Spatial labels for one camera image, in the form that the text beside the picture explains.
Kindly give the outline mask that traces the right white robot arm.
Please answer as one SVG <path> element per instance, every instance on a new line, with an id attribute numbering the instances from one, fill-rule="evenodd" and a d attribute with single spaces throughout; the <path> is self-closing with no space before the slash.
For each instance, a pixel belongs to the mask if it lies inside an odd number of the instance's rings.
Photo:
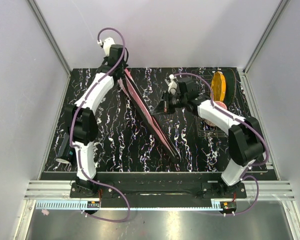
<path id="1" fill-rule="evenodd" d="M 207 120 L 228 136 L 230 161 L 213 190 L 222 198 L 234 194 L 248 168 L 266 152 L 259 121 L 254 117 L 238 116 L 217 104 L 212 96 L 199 94 L 192 76 L 177 79 L 171 74 L 165 79 L 167 90 L 162 93 L 154 115 L 174 114 L 177 108 L 185 108 L 193 115 Z"/>

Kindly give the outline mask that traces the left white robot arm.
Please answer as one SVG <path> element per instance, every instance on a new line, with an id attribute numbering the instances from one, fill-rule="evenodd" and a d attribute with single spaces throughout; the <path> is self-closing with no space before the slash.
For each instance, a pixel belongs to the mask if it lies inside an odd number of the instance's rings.
<path id="1" fill-rule="evenodd" d="M 94 142 L 98 136 L 96 110 L 127 67 L 124 60 L 125 46 L 111 44 L 104 47 L 104 51 L 106 56 L 97 69 L 91 85 L 81 98 L 64 109 L 69 146 L 75 150 L 77 161 L 75 184 L 87 198 L 93 198 L 98 193 L 94 163 Z"/>

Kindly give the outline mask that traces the pink racket bag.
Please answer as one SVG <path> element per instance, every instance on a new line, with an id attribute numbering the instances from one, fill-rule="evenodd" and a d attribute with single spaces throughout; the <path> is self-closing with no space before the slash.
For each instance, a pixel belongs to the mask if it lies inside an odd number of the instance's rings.
<path id="1" fill-rule="evenodd" d="M 150 109 L 143 99 L 135 81 L 131 76 L 131 73 L 126 68 L 123 74 L 124 75 L 122 76 L 122 78 L 118 80 L 120 87 L 132 101 L 132 104 L 136 108 L 138 114 L 141 116 L 147 129 L 161 144 L 165 152 L 169 155 L 170 161 L 174 164 L 178 164 L 181 160 L 181 156 L 178 150 L 172 144 L 171 140 L 166 136 L 156 118 L 151 115 Z"/>

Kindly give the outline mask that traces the clear tube lid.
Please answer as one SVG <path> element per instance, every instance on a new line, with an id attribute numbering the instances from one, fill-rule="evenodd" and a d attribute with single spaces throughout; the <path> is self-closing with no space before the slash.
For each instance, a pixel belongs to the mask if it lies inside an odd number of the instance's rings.
<path id="1" fill-rule="evenodd" d="M 55 161 L 58 163 L 61 163 L 61 164 L 66 164 L 66 165 L 68 165 L 70 163 L 67 159 L 63 159 L 63 158 L 56 158 Z"/>

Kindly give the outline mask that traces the black shuttlecock tube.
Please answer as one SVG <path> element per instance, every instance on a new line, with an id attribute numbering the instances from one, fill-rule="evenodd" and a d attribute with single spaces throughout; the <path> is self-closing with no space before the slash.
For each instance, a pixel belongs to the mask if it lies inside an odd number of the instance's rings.
<path id="1" fill-rule="evenodd" d="M 72 165 L 73 161 L 74 161 L 75 151 L 70 146 L 69 141 L 70 141 L 70 136 L 68 133 L 66 133 L 64 135 L 63 141 L 61 143 L 61 146 L 60 146 L 60 149 L 59 149 L 59 152 L 58 152 L 56 158 L 67 159 L 70 162 L 68 165 Z"/>

